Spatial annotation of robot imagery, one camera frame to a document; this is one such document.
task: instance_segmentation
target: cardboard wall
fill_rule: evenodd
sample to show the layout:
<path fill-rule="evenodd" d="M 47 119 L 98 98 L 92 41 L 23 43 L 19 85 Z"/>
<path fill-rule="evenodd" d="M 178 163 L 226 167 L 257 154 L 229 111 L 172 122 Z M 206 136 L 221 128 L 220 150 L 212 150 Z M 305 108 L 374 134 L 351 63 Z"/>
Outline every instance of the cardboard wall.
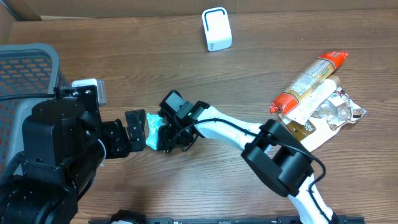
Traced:
<path fill-rule="evenodd" d="M 24 20 L 37 21 L 40 16 L 35 12 L 34 7 L 26 0 L 3 0 L 8 7 L 10 7 L 17 15 L 21 16 Z"/>
<path fill-rule="evenodd" d="M 7 9 L 0 4 L 0 44 L 7 44 L 12 23 L 15 21 Z"/>
<path fill-rule="evenodd" d="M 229 13 L 381 9 L 398 7 L 397 0 L 7 0 L 30 6 L 39 16 L 134 17 L 201 14 L 223 6 Z"/>

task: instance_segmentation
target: mesh basket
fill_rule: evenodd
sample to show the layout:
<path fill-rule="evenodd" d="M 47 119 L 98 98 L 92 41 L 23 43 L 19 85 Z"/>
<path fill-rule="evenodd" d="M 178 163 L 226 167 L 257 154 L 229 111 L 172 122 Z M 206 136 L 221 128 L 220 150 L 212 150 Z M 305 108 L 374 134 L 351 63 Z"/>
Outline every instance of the mesh basket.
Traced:
<path fill-rule="evenodd" d="M 54 87 L 68 85 L 59 70 L 58 54 L 51 46 L 0 45 L 0 96 L 53 93 Z M 18 131 L 22 131 L 22 122 L 31 112 L 31 107 L 21 106 L 25 101 L 29 99 L 0 101 L 0 176 L 4 172 L 6 162 L 16 153 L 15 148 L 19 147 L 18 151 L 23 150 L 23 143 L 16 142 L 22 138 L 16 139 L 12 136 L 13 133 L 22 135 Z"/>

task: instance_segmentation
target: food wrapper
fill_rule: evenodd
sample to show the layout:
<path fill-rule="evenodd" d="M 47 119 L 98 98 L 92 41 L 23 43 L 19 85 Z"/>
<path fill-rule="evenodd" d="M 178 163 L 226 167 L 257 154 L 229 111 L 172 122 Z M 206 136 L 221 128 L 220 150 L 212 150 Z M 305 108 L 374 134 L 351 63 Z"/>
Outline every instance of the food wrapper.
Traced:
<path fill-rule="evenodd" d="M 332 138 L 346 123 L 355 123 L 366 110 L 355 104 L 339 87 L 313 112 L 308 121 L 301 125 L 279 114 L 282 122 L 300 143 L 310 152 Z"/>
<path fill-rule="evenodd" d="M 319 56 L 318 60 L 304 70 L 288 89 L 274 99 L 269 112 L 281 111 L 283 115 L 291 112 L 343 64 L 347 55 L 346 52 L 328 52 Z"/>
<path fill-rule="evenodd" d="M 146 139 L 147 146 L 157 150 L 157 143 L 158 143 L 158 135 L 159 135 L 159 128 L 165 125 L 164 119 L 157 115 L 157 114 L 147 114 L 148 119 L 148 138 Z"/>
<path fill-rule="evenodd" d="M 318 106 L 335 92 L 339 86 L 340 79 L 336 75 L 330 75 L 286 117 L 304 125 Z"/>

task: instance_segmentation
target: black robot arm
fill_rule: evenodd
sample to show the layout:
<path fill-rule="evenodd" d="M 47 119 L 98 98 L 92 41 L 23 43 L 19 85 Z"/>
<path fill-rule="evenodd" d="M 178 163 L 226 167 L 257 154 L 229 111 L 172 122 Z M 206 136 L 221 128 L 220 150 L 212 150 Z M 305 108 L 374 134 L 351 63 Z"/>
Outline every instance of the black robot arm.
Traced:
<path fill-rule="evenodd" d="M 23 122 L 24 151 L 0 181 L 0 223 L 69 223 L 104 159 L 144 149 L 145 111 L 126 112 L 127 134 L 118 119 L 102 122 L 96 86 L 54 90 Z M 23 175 L 12 175 L 19 163 Z"/>

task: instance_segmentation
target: wooden table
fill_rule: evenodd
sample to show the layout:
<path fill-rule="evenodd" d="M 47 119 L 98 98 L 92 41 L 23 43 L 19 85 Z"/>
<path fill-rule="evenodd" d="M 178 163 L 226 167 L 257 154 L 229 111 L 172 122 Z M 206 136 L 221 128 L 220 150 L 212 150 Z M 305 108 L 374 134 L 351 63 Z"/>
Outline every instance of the wooden table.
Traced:
<path fill-rule="evenodd" d="M 331 50 L 349 52 L 336 73 L 368 113 L 315 151 L 327 166 L 318 188 L 337 214 L 397 223 L 398 9 L 230 15 L 233 46 L 209 53 L 200 16 L 16 22 L 11 44 L 52 45 L 69 80 L 100 78 L 103 120 L 159 110 L 171 90 L 250 122 L 270 118 L 270 102 L 307 65 Z M 200 139 L 188 152 L 149 148 L 106 161 L 72 223 L 119 209 L 148 217 L 269 218 L 296 215 L 239 151 Z"/>

